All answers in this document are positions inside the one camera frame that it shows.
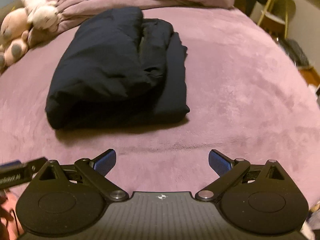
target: plush toy head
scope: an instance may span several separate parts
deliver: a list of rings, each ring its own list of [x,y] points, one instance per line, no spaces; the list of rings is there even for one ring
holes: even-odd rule
[[[36,29],[48,29],[58,21],[58,9],[54,6],[45,5],[38,8],[32,19]]]
[[[20,38],[24,31],[30,30],[31,25],[27,22],[28,15],[24,8],[10,12],[3,20],[0,35],[5,42]]]

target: bed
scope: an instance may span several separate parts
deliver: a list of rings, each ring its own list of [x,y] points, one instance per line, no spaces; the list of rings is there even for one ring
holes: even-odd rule
[[[0,77],[0,162],[45,156],[71,164],[113,148],[117,163],[107,178],[127,192],[194,194],[217,179],[208,165],[209,151],[217,149],[254,164],[278,160],[313,205],[320,197],[320,111],[289,57],[238,9],[177,5],[143,12],[170,22],[188,47],[190,113],[182,122],[53,130],[46,96],[74,27]]]

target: stuffed animal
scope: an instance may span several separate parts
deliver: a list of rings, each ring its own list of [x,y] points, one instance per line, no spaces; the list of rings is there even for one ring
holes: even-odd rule
[[[35,11],[32,23],[36,29],[48,29],[50,32],[55,32],[60,20],[61,14],[56,7],[44,5]]]
[[[21,0],[28,13],[28,23],[36,29],[48,29],[54,32],[58,29],[61,14],[55,7],[56,1]]]
[[[33,15],[38,8],[45,5],[55,6],[57,4],[56,1],[48,2],[47,0],[21,0],[21,1],[27,11],[28,23],[30,24],[32,23]]]
[[[3,20],[0,28],[0,70],[22,58],[28,51],[27,39],[31,25],[24,8],[10,12]]]

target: folded black garment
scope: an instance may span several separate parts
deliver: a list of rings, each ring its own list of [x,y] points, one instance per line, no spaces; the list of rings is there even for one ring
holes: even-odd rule
[[[54,129],[179,122],[186,47],[172,25],[139,8],[84,22],[53,75],[46,113]]]

